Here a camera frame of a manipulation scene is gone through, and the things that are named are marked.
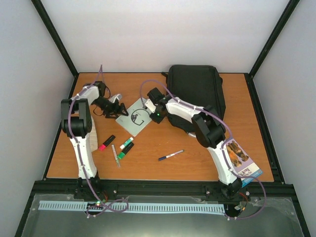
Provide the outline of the grey notebook with G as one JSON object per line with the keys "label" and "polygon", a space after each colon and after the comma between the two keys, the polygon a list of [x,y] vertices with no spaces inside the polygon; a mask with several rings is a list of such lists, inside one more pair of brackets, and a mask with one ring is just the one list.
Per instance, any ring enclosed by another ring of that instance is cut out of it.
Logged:
{"label": "grey notebook with G", "polygon": [[138,99],[128,109],[128,116],[119,116],[116,122],[133,137],[136,137],[151,121],[149,109],[144,109],[141,99]]}

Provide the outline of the black student backpack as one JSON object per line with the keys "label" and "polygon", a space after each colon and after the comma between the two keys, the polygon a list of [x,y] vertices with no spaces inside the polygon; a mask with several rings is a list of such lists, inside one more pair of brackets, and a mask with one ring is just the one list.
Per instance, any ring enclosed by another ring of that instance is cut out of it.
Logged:
{"label": "black student backpack", "polygon": [[173,65],[167,73],[167,89],[176,97],[192,105],[216,109],[217,116],[224,118],[226,103],[223,79],[217,69],[209,65]]}

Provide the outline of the dog picture book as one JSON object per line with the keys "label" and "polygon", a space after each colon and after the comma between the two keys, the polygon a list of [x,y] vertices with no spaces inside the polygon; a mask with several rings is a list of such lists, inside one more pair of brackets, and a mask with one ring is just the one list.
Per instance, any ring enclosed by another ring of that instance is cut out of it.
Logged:
{"label": "dog picture book", "polygon": [[259,166],[234,139],[226,144],[226,148],[235,173],[243,177],[241,178],[242,187],[252,182],[253,177],[259,177],[263,174]]}

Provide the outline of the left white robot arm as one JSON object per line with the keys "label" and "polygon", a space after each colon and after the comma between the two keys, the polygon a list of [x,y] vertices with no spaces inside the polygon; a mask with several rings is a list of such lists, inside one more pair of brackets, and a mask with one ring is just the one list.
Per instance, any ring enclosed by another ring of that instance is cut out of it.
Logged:
{"label": "left white robot arm", "polygon": [[85,84],[82,90],[70,99],[61,101],[61,127],[70,139],[78,164],[78,193],[86,193],[96,199],[102,195],[103,187],[94,163],[92,152],[98,149],[96,127],[90,113],[90,105],[102,110],[108,119],[128,116],[121,94],[105,97],[108,87],[102,81]]}

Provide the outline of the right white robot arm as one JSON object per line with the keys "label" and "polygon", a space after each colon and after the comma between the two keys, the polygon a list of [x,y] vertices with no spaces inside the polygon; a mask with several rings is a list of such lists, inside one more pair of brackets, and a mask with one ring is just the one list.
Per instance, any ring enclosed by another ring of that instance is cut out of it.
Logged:
{"label": "right white robot arm", "polygon": [[160,123],[167,118],[172,126],[192,133],[199,144],[207,148],[217,168],[222,195],[232,199],[241,189],[242,180],[237,177],[224,145],[226,129],[215,108],[195,106],[179,97],[163,95],[156,87],[147,96],[144,106],[152,112],[153,121]]}

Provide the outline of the white green glue stick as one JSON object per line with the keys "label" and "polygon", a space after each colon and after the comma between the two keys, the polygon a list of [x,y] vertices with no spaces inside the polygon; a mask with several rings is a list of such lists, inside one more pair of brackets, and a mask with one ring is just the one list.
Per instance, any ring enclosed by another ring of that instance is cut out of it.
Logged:
{"label": "white green glue stick", "polygon": [[123,150],[127,145],[129,145],[134,140],[133,137],[127,139],[122,145],[120,145],[120,149]]}

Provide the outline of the clear silver pen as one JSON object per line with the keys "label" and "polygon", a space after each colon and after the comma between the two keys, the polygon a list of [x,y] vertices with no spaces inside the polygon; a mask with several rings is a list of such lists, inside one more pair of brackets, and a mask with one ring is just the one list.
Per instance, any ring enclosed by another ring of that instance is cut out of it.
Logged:
{"label": "clear silver pen", "polygon": [[118,167],[120,167],[120,161],[119,161],[119,158],[118,158],[117,153],[116,153],[115,145],[112,144],[111,147],[112,147],[112,151],[113,151],[113,154],[114,154],[114,158],[115,158],[116,164],[117,164]]}

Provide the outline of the beige knitted pencil case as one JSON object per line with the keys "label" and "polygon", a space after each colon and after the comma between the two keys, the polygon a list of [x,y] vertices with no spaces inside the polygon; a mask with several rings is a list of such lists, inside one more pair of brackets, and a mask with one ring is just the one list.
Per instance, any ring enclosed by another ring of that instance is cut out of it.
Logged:
{"label": "beige knitted pencil case", "polygon": [[89,137],[90,149],[92,152],[98,150],[98,139],[97,139],[97,131],[93,117],[91,117],[92,121],[92,129]]}

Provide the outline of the blue white pen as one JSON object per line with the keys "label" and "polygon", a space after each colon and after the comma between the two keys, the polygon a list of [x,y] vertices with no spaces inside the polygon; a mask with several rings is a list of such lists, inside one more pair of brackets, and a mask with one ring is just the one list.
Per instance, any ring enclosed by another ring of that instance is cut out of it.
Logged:
{"label": "blue white pen", "polygon": [[164,160],[164,159],[170,158],[170,157],[175,156],[175,155],[177,155],[177,154],[183,153],[184,151],[185,151],[185,150],[179,150],[179,151],[176,151],[176,152],[171,153],[171,154],[169,154],[169,155],[160,157],[160,158],[158,158],[158,161],[162,161],[162,160]]}

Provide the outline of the pink highlighter marker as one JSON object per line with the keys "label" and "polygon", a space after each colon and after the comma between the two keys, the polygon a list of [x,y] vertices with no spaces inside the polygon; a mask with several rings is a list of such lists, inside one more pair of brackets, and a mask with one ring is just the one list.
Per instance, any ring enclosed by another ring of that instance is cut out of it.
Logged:
{"label": "pink highlighter marker", "polygon": [[103,143],[99,146],[98,150],[100,150],[100,151],[105,150],[105,149],[113,142],[113,140],[114,140],[115,138],[116,138],[116,137],[115,137],[114,135],[111,135],[105,142],[103,142]]}

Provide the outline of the green highlighter marker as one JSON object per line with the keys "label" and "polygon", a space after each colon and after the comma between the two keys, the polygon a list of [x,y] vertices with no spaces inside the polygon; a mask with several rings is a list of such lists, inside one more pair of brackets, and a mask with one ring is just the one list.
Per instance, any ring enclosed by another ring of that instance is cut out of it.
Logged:
{"label": "green highlighter marker", "polygon": [[131,150],[131,148],[134,146],[134,143],[129,143],[117,156],[118,159],[123,159],[124,156]]}

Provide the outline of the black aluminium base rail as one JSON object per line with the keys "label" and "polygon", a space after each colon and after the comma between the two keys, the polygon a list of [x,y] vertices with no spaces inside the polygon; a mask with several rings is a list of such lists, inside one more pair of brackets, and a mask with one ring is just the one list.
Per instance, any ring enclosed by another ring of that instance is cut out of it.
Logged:
{"label": "black aluminium base rail", "polygon": [[[93,185],[93,189],[99,197],[106,195],[108,199],[128,196],[179,196],[201,198],[207,201],[232,202],[240,200],[240,193],[245,194],[247,191],[250,192],[251,197],[264,196],[262,188],[257,182],[251,182],[237,191],[230,199],[221,192],[218,182],[102,180],[99,184]],[[94,195],[86,182],[80,184],[76,179],[36,181],[31,190],[30,198],[36,194],[70,194],[84,200],[94,199]]]}

